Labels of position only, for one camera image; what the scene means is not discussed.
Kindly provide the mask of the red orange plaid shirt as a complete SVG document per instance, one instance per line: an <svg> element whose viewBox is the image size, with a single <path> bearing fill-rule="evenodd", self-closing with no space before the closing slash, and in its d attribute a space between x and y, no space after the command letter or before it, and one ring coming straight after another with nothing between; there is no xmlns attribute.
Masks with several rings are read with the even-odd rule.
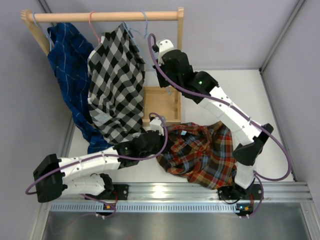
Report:
<svg viewBox="0 0 320 240"><path fill-rule="evenodd" d="M226 125L188 122L167 130L166 148L156 158L166 173L211 190L233 184L236 160L232 133Z"/></svg>

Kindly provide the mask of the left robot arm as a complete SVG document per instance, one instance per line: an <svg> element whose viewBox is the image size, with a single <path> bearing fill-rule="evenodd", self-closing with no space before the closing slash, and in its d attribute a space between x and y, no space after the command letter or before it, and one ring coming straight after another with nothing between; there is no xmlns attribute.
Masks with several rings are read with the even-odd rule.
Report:
<svg viewBox="0 0 320 240"><path fill-rule="evenodd" d="M167 133L148 130L131 141L88 155L71 158L47 155L33 172L37 201L47 203L71 195L109 199L114 187L108 171L155 158L167 143Z"/></svg>

